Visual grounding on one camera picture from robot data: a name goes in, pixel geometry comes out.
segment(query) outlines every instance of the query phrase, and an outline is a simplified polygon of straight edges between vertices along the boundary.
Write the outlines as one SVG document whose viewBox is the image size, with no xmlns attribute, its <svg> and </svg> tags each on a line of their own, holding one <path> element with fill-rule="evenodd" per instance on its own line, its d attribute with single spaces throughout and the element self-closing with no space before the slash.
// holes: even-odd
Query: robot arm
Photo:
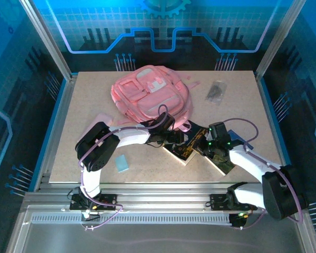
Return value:
<svg viewBox="0 0 316 253">
<path fill-rule="evenodd" d="M 163 121 L 157 128 L 144 129 L 150 125 L 158 124 Z M 84 182 L 85 195 L 94 198 L 100 193 L 101 169 L 108 163 L 111 155 L 116 148 L 131 144 L 146 144 L 156 142 L 158 144 L 176 143 L 182 144 L 187 139 L 182 131 L 169 131 L 174 123 L 174 119 L 169 114 L 165 117 L 162 113 L 156 120 L 142 122 L 131 129 L 115 132 L 107 137 L 101 145 L 98 145 L 83 161 L 83 173 L 81 180 Z M 88 133 L 77 143 L 75 150 L 77 158 L 82 156 L 103 136 L 116 130 L 117 128 L 108 127 L 104 122 L 98 122 Z"/>
<path fill-rule="evenodd" d="M 298 210 L 293 194 L 276 171 L 279 170 L 294 189 L 301 209 L 308 207 L 296 168 L 291 165 L 280 166 L 245 148 L 242 141 L 232 141 L 223 122 L 210 125 L 208 134 L 203 136 L 193 148 L 209 159 L 213 159 L 214 154 L 219 154 L 262 183 L 241 182 L 229 187 L 227 199 L 230 206 L 248 203 L 266 209 L 269 215 L 277 220 L 296 213 Z"/>
<path fill-rule="evenodd" d="M 160 122 L 164 114 L 153 122 L 143 122 L 137 125 L 147 127 Z M 84 168 L 82 180 L 86 197 L 94 198 L 100 193 L 101 169 L 106 165 L 116 148 L 130 144 L 176 143 L 182 144 L 185 135 L 179 131 L 168 131 L 173 124 L 173 118 L 168 114 L 166 120 L 154 129 L 129 129 L 107 137 L 103 144 L 97 146 L 82 162 Z M 113 131 L 103 122 L 99 122 L 79 141 L 75 150 L 77 158 L 81 157 L 104 135 Z M 257 153 L 244 148 L 240 140 L 232 141 L 223 122 L 209 126 L 209 132 L 200 138 L 193 146 L 203 156 L 213 159 L 215 154 L 220 155 L 256 177 L 261 184 L 241 182 L 228 188 L 227 199 L 229 206 L 248 203 L 256 207 L 265 208 L 275 219 L 283 219 L 296 213 L 297 206 L 288 185 L 271 167 L 280 170 L 293 186 L 302 209 L 308 207 L 307 199 L 302 189 L 296 169 L 293 166 L 282 167 L 268 161 Z"/>
</svg>

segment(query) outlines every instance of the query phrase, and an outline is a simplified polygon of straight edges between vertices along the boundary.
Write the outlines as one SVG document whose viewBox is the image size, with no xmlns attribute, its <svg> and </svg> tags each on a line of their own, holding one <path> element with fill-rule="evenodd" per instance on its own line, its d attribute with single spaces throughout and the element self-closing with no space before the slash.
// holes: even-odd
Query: blue sponge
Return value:
<svg viewBox="0 0 316 253">
<path fill-rule="evenodd" d="M 129 169 L 127 162 L 126 162 L 125 155 L 121 155 L 119 157 L 116 157 L 115 163 L 116 163 L 116 167 L 117 167 L 118 172 L 122 172 L 124 170 Z"/>
</svg>

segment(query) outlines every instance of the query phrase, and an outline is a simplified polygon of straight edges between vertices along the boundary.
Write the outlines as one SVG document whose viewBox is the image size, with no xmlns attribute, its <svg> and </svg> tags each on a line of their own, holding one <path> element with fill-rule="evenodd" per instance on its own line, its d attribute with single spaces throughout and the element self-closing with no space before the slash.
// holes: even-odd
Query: purple cable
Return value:
<svg viewBox="0 0 316 253">
<path fill-rule="evenodd" d="M 255 159 L 259 160 L 260 162 L 267 164 L 267 161 L 264 161 L 262 158 L 258 157 L 257 155 L 249 152 L 246 148 L 247 144 L 250 142 L 250 141 L 253 141 L 255 140 L 258 136 L 259 136 L 259 129 L 258 127 L 253 123 L 251 122 L 250 120 L 246 120 L 246 119 L 242 119 L 242 118 L 231 118 L 231 119 L 228 119 L 228 120 L 225 120 L 224 122 L 227 122 L 227 121 L 231 121 L 231 120 L 241 120 L 241 121 L 245 121 L 245 122 L 248 122 L 250 123 L 256 130 L 256 135 L 251 138 L 250 140 L 247 140 L 244 144 L 243 144 L 243 149 L 252 157 L 254 157 Z M 297 194 L 294 190 L 294 187 L 291 185 L 291 183 L 289 182 L 289 180 L 286 178 L 286 176 L 277 168 L 275 168 L 273 165 L 269 165 L 269 167 L 271 169 L 273 169 L 274 171 L 276 171 L 280 177 L 284 180 L 284 182 L 287 184 L 293 198 L 294 198 L 294 201 L 295 201 L 295 204 L 296 204 L 296 208 L 297 208 L 297 211 L 299 213 L 299 216 L 300 216 L 300 219 L 299 220 L 296 220 L 294 218 L 292 218 L 291 216 L 288 216 L 288 219 L 292 220 L 292 221 L 295 221 L 297 223 L 303 223 L 303 212 L 302 212 L 302 209 L 301 209 L 301 205 L 300 205 L 300 201 L 299 201 L 299 198 L 297 197 Z M 260 219 L 256 220 L 252 225 L 250 225 L 249 227 L 247 228 L 250 228 L 251 226 L 254 226 L 255 223 L 259 222 Z"/>
<path fill-rule="evenodd" d="M 84 194 L 87 196 L 87 198 L 92 201 L 93 203 L 95 204 L 98 204 L 98 205 L 101 205 L 101 206 L 107 206 L 107 207 L 120 207 L 120 209 L 114 213 L 111 217 L 109 217 L 107 220 L 105 220 L 103 223 L 93 227 L 91 226 L 90 228 L 88 226 L 84 226 L 82 225 L 85 229 L 89 229 L 89 230 L 94 230 L 95 228 L 99 228 L 105 224 L 107 224 L 110 220 L 112 220 L 116 215 L 118 215 L 122 210 L 123 210 L 123 206 L 121 204 L 107 204 L 107 203 L 102 203 L 102 202 L 99 202 L 93 198 L 91 198 L 89 196 L 89 194 L 86 192 L 85 190 L 85 187 L 84 187 L 84 182 L 83 182 L 83 172 L 84 172 L 84 169 L 82 169 L 82 166 L 81 166 L 81 163 L 82 161 L 103 141 L 105 140 L 106 138 L 108 138 L 110 135 L 114 134 L 114 133 L 117 133 L 117 132 L 120 132 L 120 131 L 123 131 L 123 130 L 148 130 L 148 129 L 153 129 L 153 128 L 156 128 L 158 127 L 159 125 L 161 125 L 167 118 L 167 114 L 168 114 L 168 108 L 165 104 L 161 104 L 159 107 L 158 107 L 158 114 L 161 115 L 160 113 L 160 109 L 161 107 L 165 107 L 165 110 L 166 110 L 166 114 L 164 116 L 164 118 L 159 122 L 157 123 L 156 125 L 152 125 L 152 126 L 148 126 L 148 127 L 136 127 L 136 126 L 127 126 L 127 127 L 123 127 L 123 128 L 119 128 L 119 129 L 116 129 L 114 131 L 111 131 L 110 133 L 106 134 L 105 136 L 103 136 L 102 138 L 100 138 L 82 157 L 81 159 L 78 161 L 78 167 L 80 168 L 81 170 L 81 187 L 82 187 L 82 191 L 84 192 Z"/>
</svg>

